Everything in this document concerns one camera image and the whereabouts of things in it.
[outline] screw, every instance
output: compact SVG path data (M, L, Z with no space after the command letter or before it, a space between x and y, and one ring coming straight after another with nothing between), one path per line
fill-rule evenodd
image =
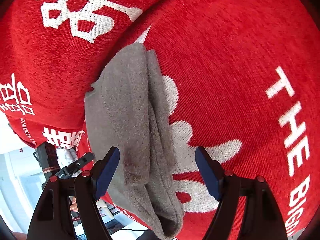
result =
M265 179L264 179L264 177L262 177L262 176L257 176L257 181L259 181L259 182L265 182Z
M90 174L91 174L90 171L84 171L84 172L82 172L82 176L83 176L83 177L88 177L88 176L90 176Z
M224 174L228 177L231 177L233 175L232 171L225 171Z
M56 182L58 180L57 176L51 176L50 182Z

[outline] gray cloth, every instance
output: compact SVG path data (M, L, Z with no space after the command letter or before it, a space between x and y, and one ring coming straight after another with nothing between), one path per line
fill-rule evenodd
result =
M108 193L163 240L174 238L183 208L173 186L175 165L162 76L154 51L140 43L123 48L85 96L87 132L97 160L111 146L120 163Z

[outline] red blanket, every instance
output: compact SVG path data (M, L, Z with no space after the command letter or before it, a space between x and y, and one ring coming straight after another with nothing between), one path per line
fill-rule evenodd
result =
M314 215L320 35L299 0L15 0L0 37L0 109L14 131L33 147L48 141L79 155L90 151L90 84L125 45L138 39L156 51L186 212L178 239L202 239L217 207L197 146L240 176L264 176L288 235Z

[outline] blue gripper pad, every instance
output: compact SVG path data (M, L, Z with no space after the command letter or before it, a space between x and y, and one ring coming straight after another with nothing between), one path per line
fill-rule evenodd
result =
M200 147L196 149L195 159L209 194L213 196L215 200L220 201L222 196L219 190L218 179L215 176L211 167L209 166L207 160L204 158L200 150Z
M96 187L96 199L100 199L100 197L104 196L107 192L109 184L113 175L115 174L116 168L118 167L120 161L120 151L115 147L115 150L112 153L108 163L105 165L100 177L97 180Z

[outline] person's hand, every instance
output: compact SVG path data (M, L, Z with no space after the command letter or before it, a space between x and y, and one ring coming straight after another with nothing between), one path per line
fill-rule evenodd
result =
M78 206L77 206L77 201L75 197L72 198L71 203L72 204L70 206L70 210L74 212L78 212Z
M27 239L27 234L18 233L18 232L12 232L12 234L14 235L15 238L17 238L17 240L26 240Z

